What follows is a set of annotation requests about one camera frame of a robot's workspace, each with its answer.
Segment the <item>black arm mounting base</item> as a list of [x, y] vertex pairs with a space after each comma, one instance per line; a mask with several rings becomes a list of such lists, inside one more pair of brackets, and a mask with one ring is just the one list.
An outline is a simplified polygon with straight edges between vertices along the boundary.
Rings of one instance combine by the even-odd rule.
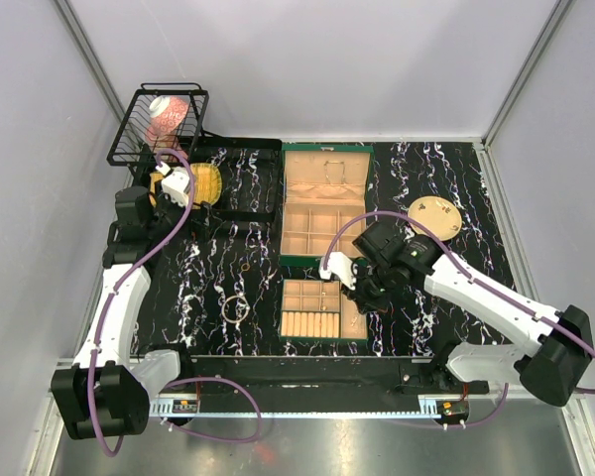
[[159, 417], [428, 417], [436, 401], [483, 397], [427, 358], [208, 357], [184, 364], [192, 384], [162, 390]]

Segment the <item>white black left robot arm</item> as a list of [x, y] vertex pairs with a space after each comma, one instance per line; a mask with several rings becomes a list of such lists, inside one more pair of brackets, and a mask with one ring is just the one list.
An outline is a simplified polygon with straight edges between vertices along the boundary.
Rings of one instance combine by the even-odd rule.
[[95, 316], [72, 363], [54, 372], [51, 391], [73, 440], [142, 433], [150, 406], [168, 387], [175, 393], [193, 383], [179, 344], [150, 351], [131, 363], [133, 333], [151, 286], [164, 238], [180, 229], [157, 217], [150, 193], [131, 186], [115, 195], [117, 218], [103, 255], [103, 282]]

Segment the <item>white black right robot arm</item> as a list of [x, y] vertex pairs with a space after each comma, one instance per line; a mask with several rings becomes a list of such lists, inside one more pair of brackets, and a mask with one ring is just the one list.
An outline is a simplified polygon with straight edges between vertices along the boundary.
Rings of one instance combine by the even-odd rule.
[[498, 382], [520, 385], [540, 401], [563, 407], [577, 391], [593, 359], [589, 316], [581, 308], [559, 310], [522, 296], [475, 270], [434, 236], [405, 238], [382, 221], [372, 223], [353, 245], [368, 263], [366, 272], [358, 272], [344, 253], [333, 252], [320, 273], [337, 278], [360, 311], [381, 309], [395, 292], [414, 287], [508, 338], [496, 346], [464, 342], [443, 350], [429, 371], [440, 392]]

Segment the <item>green jewelry tray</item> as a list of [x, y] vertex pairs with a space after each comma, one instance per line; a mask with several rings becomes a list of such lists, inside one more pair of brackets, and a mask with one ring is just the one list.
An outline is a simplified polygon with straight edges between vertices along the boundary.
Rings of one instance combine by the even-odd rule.
[[286, 339], [366, 340], [368, 324], [338, 282], [286, 280], [280, 336]]

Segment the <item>green jewelry box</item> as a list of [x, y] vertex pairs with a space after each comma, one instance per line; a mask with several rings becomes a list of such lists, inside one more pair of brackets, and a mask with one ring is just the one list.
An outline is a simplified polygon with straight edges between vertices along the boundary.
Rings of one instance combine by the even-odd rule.
[[370, 146], [286, 144], [280, 263], [316, 268], [338, 230], [366, 212]]

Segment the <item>yellow woven tray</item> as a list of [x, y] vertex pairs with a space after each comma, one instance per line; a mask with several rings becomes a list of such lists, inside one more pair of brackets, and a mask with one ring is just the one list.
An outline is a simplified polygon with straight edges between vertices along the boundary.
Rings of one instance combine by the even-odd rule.
[[[222, 193], [222, 176], [219, 168], [207, 163], [191, 164], [189, 167], [194, 178], [193, 195], [190, 197], [192, 206], [194, 203], [200, 202], [216, 204]], [[159, 188], [165, 198], [170, 201], [161, 188], [162, 178], [163, 176], [157, 171], [150, 173], [150, 192], [157, 194], [157, 188]]]

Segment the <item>black marble pattern mat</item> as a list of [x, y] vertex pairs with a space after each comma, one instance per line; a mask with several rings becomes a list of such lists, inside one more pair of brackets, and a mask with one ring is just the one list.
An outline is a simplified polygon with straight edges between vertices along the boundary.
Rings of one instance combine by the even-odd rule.
[[[463, 227], [451, 249], [505, 286], [514, 282], [480, 166], [461, 142], [373, 142], [368, 210], [405, 211], [426, 194], [447, 198]], [[160, 253], [133, 333], [134, 354], [182, 343], [211, 356], [431, 356], [446, 343], [498, 344], [502, 336], [459, 307], [405, 288], [367, 315], [368, 338], [330, 342], [280, 336], [284, 281], [314, 280], [315, 268], [280, 263], [283, 214], [274, 225], [221, 221], [211, 239], [182, 231]]]

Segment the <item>cream round plate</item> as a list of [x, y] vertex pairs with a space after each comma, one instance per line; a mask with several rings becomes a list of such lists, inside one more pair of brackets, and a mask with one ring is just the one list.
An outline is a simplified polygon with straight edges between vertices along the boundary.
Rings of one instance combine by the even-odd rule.
[[459, 209], [439, 196], [417, 198], [409, 207], [408, 217], [427, 228], [442, 242], [456, 237], [462, 229]]

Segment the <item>red patterned cup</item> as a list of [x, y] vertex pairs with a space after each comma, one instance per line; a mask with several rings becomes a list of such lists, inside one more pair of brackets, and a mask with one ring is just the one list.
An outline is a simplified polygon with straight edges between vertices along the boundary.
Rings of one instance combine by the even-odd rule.
[[187, 116], [188, 108], [188, 103], [178, 96], [158, 96], [150, 103], [150, 123], [145, 139], [153, 152], [173, 149], [185, 159], [188, 158], [179, 144], [177, 134], [179, 125]]

